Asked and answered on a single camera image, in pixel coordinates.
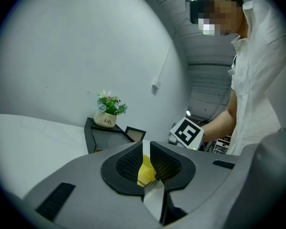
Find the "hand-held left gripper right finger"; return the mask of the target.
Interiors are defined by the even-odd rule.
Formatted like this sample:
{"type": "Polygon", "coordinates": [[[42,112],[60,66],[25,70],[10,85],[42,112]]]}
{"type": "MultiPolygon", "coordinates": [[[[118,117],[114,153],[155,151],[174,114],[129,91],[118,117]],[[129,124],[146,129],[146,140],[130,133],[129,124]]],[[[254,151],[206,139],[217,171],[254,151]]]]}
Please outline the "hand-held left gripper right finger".
{"type": "Polygon", "coordinates": [[[222,185],[237,160],[234,155],[151,141],[150,161],[164,185],[159,222],[168,225],[193,212],[222,185]]]}

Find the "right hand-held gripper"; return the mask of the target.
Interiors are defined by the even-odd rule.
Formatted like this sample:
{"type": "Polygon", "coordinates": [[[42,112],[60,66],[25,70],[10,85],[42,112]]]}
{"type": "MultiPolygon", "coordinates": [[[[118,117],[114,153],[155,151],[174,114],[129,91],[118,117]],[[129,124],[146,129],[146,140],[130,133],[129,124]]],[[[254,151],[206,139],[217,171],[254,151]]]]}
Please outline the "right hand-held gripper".
{"type": "Polygon", "coordinates": [[[184,117],[170,130],[166,142],[172,145],[199,150],[203,143],[204,130],[184,117]]]}

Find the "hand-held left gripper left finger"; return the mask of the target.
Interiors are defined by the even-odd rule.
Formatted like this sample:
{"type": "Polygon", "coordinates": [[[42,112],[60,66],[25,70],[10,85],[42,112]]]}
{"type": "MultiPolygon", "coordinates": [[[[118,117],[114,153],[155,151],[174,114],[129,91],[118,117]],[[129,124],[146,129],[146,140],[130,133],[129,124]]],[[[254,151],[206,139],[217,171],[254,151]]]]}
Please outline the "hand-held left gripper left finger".
{"type": "Polygon", "coordinates": [[[137,184],[142,163],[141,142],[84,155],[38,183],[24,201],[61,229],[155,229],[137,184]]]}

